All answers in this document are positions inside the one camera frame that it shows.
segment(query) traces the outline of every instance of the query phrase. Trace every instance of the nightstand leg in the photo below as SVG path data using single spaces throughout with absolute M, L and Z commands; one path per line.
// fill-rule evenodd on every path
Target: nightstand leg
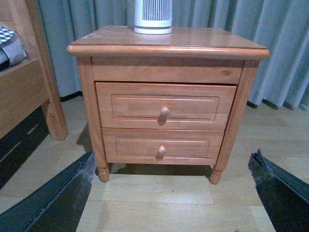
M 110 171 L 107 168 L 98 168 L 98 176 L 100 181 L 107 182 L 110 179 Z
M 218 184 L 221 178 L 222 171 L 215 171 L 214 169 L 211 172 L 210 182 L 214 185 Z

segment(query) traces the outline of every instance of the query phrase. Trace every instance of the curtain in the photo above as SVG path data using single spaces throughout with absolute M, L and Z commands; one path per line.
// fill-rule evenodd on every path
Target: curtain
M 107 25 L 134 25 L 134 0 L 37 0 L 60 96 L 81 90 L 70 42 Z M 270 50 L 249 101 L 309 105 L 308 0 L 173 0 L 174 27 L 222 28 Z

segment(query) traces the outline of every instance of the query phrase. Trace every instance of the round wooden knob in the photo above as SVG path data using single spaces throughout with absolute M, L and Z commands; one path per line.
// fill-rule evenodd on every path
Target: round wooden knob
M 167 107 L 163 107 L 161 110 L 161 115 L 164 117 L 169 116 L 169 109 Z
M 165 149 L 164 146 L 160 146 L 159 150 L 158 150 L 158 153 L 161 155 L 161 156 L 164 156 L 166 153 L 167 153 L 167 150 Z

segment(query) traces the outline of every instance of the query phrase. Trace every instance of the drawer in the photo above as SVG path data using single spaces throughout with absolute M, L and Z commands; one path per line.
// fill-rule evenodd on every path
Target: drawer
M 238 84 L 242 60 L 92 58 L 95 81 Z
M 103 128 L 224 131 L 236 87 L 96 83 Z
M 107 162 L 216 163 L 223 131 L 103 129 Z

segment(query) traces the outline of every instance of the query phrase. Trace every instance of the wooden floor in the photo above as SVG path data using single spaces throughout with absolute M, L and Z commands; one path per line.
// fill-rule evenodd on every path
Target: wooden floor
M 0 190 L 0 212 L 27 197 L 91 150 L 82 98 L 63 103 L 70 134 L 48 136 Z M 111 179 L 93 179 L 78 232 L 274 231 L 248 170 L 252 152 L 309 182 L 309 111 L 247 107 L 227 170 L 218 185 L 209 167 L 124 165 Z

